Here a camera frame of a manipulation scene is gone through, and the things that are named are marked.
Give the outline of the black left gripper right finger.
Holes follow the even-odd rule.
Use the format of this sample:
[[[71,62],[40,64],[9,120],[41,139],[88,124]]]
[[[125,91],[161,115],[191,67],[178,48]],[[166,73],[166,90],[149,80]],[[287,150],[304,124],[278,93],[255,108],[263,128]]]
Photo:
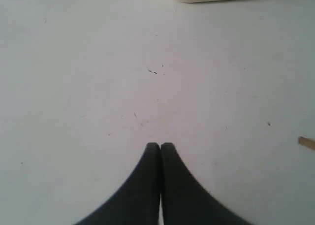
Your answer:
[[[161,189],[165,225],[248,225],[213,198],[193,177],[174,144],[160,148],[163,169]]]

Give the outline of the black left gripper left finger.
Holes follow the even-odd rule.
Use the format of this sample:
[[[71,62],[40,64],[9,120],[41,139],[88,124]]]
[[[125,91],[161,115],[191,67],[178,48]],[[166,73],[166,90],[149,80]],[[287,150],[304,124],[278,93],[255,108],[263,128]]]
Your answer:
[[[157,225],[161,191],[161,153],[148,143],[121,187],[78,225]]]

